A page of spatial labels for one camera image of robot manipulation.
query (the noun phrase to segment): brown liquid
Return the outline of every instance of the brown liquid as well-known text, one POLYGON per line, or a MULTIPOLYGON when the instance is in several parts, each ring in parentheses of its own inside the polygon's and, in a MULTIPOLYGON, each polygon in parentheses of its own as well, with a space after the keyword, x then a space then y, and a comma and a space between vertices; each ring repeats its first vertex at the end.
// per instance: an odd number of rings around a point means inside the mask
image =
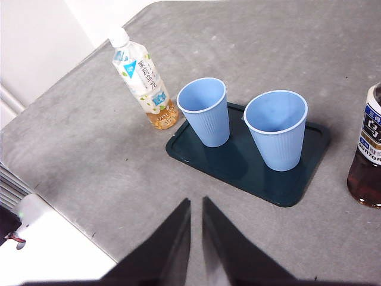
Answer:
POLYGON ((381 208, 381 166, 367 160, 358 148, 346 184, 361 204, 381 208))
POLYGON ((179 119, 179 110, 173 105, 172 100, 168 102, 168 109, 161 110, 159 114, 146 114, 152 125, 160 130, 173 126, 179 119))

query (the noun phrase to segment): plastic bottle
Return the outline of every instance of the plastic bottle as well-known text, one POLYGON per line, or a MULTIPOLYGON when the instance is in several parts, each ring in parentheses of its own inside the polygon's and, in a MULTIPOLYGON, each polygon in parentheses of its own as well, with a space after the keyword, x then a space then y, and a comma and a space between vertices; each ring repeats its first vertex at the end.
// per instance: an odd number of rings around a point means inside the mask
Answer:
POLYGON ((360 203, 381 208, 381 82, 368 91, 363 128, 347 185, 360 203))
POLYGON ((142 106, 149 121, 157 129, 173 126, 179 111, 169 97, 146 48, 130 41, 126 31, 118 27, 109 36, 115 48, 113 65, 142 106))

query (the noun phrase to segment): bottle label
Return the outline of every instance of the bottle label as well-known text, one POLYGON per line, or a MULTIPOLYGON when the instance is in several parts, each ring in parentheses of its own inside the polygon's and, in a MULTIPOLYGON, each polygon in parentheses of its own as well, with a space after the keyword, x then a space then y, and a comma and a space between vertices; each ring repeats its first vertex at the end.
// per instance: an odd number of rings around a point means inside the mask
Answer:
POLYGON ((142 58, 126 61, 115 67, 145 113, 158 114, 167 108, 169 97, 151 56, 145 54, 142 58))
POLYGON ((363 129, 358 147, 372 163, 381 165, 381 114, 369 104, 365 107, 363 129))

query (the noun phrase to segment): cup rim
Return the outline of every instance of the cup rim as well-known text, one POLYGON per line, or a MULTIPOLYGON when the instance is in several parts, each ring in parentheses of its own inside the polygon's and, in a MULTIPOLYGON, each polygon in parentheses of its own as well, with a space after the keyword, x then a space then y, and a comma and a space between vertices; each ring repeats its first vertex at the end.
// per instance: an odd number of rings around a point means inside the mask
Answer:
POLYGON ((260 133, 260 134, 267 134, 267 135, 277 135, 277 134, 282 134, 282 133, 286 133, 292 129, 295 129, 296 127, 298 127, 307 117, 307 113, 308 113, 308 105, 307 105, 307 102, 306 100, 300 95, 300 94, 297 94, 295 91, 288 91, 286 89, 276 89, 274 91, 267 91, 267 92, 264 92, 262 94, 259 94, 258 96, 256 96, 255 98, 253 98, 252 100, 250 100, 250 102, 248 103, 248 105, 246 105, 245 107, 245 111, 243 112, 243 119, 246 123, 246 125, 253 131, 256 131, 257 133, 260 133), (267 94, 271 94, 271 93, 274 93, 274 92, 287 92, 287 93, 290 93, 290 94, 294 94, 296 95, 297 97, 299 97, 302 102, 304 103, 304 113, 303 113, 303 116, 300 118, 300 120, 298 122, 296 122, 294 125, 292 125, 291 127, 288 127, 286 129, 283 129, 283 130, 280 130, 280 131, 263 131, 261 129, 257 129, 255 127, 253 127, 248 119, 246 118, 246 114, 247 114, 247 109, 248 107, 250 106, 250 104, 252 104, 255 100, 259 99, 260 97, 263 97, 267 94))
POLYGON ((195 113, 202 113, 202 112, 211 110, 212 108, 214 108, 214 107, 216 107, 217 105, 219 105, 219 104, 221 103, 221 101, 223 101, 223 99, 225 98, 225 96, 226 96, 226 85, 225 85, 225 83, 224 83, 222 80, 217 79, 217 78, 215 78, 215 77, 200 77, 199 79, 195 79, 195 80, 193 80, 193 81, 187 83, 187 84, 186 84, 186 85, 179 91, 179 93, 177 93, 176 103, 177 103, 177 106, 178 106, 183 112, 185 112, 185 113, 193 113, 193 114, 195 114, 195 113), (186 87, 188 87, 189 85, 193 84, 194 82, 198 82, 198 81, 200 81, 200 80, 204 80, 204 79, 213 79, 213 80, 217 80, 217 81, 219 81, 220 83, 222 83, 222 86, 223 86, 223 88, 224 88, 224 92, 223 92, 222 96, 220 97, 220 99, 219 99, 215 104, 213 104, 212 106, 209 106, 208 108, 205 108, 205 109, 200 109, 200 110, 188 110, 188 109, 183 108, 183 107, 180 105, 180 103, 179 103, 179 97, 180 97, 180 94, 182 93, 182 91, 183 91, 186 87))

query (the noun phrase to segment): white floor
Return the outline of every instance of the white floor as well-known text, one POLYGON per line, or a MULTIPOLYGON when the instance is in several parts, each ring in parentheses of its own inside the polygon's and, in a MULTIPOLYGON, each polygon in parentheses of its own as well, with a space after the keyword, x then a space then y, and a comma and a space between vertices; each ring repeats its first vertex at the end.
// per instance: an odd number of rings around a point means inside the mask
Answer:
POLYGON ((19 237, 0 246, 0 285, 26 281, 99 279, 116 263, 38 195, 26 196, 15 209, 22 218, 19 237))

